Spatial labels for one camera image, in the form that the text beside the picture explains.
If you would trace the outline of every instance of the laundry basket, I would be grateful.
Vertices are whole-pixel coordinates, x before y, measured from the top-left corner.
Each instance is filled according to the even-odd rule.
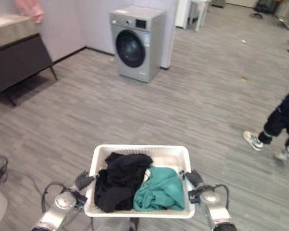
[[[153,160],[153,165],[157,167],[170,167],[177,173],[180,171],[190,172],[190,160],[187,148],[183,146],[153,146],[153,145],[100,145],[96,147],[93,154],[90,176],[96,175],[101,169],[106,169],[105,159],[112,153],[123,155],[146,154]],[[94,204],[95,181],[88,188],[86,197],[88,198],[84,211],[89,217],[127,217],[127,218],[191,218],[195,212],[195,205],[188,199],[188,191],[192,189],[188,180],[183,180],[185,209],[179,210],[155,210],[151,212],[139,212],[134,209],[130,211],[114,211],[105,213]]]

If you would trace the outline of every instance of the teal towel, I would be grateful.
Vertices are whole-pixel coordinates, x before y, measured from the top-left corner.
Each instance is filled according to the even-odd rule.
[[[158,209],[184,210],[185,200],[182,181],[168,167],[150,166],[151,175],[144,181],[134,197],[134,209],[153,211]]]

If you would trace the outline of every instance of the gray wood-grain floor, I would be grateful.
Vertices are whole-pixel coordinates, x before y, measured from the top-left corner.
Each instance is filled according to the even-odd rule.
[[[15,86],[8,93],[17,107],[0,98],[0,154],[42,190],[53,180],[72,184],[99,144],[183,145],[207,183],[229,186],[239,230],[289,231],[289,164],[273,158],[286,135],[260,153],[242,138],[245,129],[260,131],[289,91],[289,31],[250,12],[211,8],[199,33],[176,29],[171,68],[149,84],[118,76],[113,57],[84,50],[55,66],[59,81],[45,71]],[[0,231],[30,230],[41,216],[32,182],[11,172],[0,190],[9,200]],[[67,229],[88,225],[81,213]],[[208,227],[197,212],[142,219],[140,230]]]

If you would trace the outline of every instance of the washing machine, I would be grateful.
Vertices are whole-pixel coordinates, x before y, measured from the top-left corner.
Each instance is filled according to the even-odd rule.
[[[117,70],[149,82],[160,70],[165,12],[130,6],[110,13]]]

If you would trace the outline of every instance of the washing machine door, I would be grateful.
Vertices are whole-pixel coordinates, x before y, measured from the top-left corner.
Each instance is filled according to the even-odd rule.
[[[116,51],[127,66],[136,68],[143,64],[145,47],[135,32],[123,30],[116,38]]]

